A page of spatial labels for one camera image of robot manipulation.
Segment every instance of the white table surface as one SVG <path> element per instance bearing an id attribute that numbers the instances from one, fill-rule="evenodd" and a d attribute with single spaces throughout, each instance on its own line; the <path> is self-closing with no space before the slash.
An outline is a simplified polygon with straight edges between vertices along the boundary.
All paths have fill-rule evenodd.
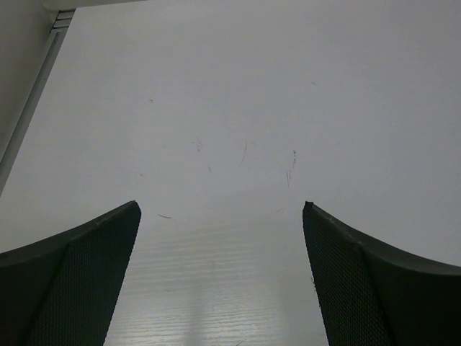
<path id="1" fill-rule="evenodd" d="M 460 5 L 442 3 L 78 9 L 0 198 L 0 251 L 136 199 L 106 345 L 326 345 L 306 200 L 461 265 Z"/>

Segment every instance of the dark mesh panel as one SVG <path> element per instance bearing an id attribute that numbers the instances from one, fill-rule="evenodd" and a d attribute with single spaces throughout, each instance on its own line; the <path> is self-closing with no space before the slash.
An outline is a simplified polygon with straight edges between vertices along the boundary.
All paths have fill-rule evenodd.
<path id="1" fill-rule="evenodd" d="M 27 267 L 49 253 L 62 254 L 51 277 L 36 279 L 47 280 L 47 287 L 39 301 L 30 301 L 32 316 L 17 319 L 24 325 L 17 328 L 21 335 L 5 338 L 20 341 L 8 345 L 103 345 L 139 221 L 139 207 L 131 202 L 76 229 L 6 253 L 14 263 L 10 267 L 15 262 Z M 22 286 L 23 272 L 10 275 L 9 286 Z"/>
<path id="2" fill-rule="evenodd" d="M 330 346 L 395 345 L 358 244 L 312 203 L 304 234 Z"/>

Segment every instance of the scratch mark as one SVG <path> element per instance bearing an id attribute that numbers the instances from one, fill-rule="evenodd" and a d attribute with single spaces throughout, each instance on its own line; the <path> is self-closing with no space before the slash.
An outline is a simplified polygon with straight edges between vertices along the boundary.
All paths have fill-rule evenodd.
<path id="1" fill-rule="evenodd" d="M 243 153 L 242 162 L 238 165 L 238 168 L 240 168 L 241 165 L 243 164 L 243 161 L 245 161 L 245 157 L 246 157 L 246 142 L 245 142 L 245 151 L 244 151 L 244 153 Z"/>
<path id="2" fill-rule="evenodd" d="M 197 137 L 197 151 L 200 152 L 202 150 L 202 142 L 200 138 Z"/>

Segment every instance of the white table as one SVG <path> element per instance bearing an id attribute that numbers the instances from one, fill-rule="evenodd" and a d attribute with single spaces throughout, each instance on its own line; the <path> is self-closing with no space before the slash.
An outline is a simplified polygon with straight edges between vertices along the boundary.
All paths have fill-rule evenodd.
<path id="1" fill-rule="evenodd" d="M 305 200 L 461 265 L 453 6 L 78 9 L 0 198 L 0 251 L 136 199 L 106 345 L 326 345 Z"/>

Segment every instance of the white wall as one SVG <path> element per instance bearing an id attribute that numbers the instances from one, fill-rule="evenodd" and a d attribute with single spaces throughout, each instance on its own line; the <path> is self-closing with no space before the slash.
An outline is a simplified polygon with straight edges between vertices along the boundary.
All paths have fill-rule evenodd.
<path id="1" fill-rule="evenodd" d="M 51 11 L 76 9 L 85 6 L 119 4 L 121 2 L 135 2 L 142 0 L 42 0 L 46 9 Z"/>
<path id="2" fill-rule="evenodd" d="M 51 25 L 40 0 L 0 1 L 0 158 L 40 70 Z"/>

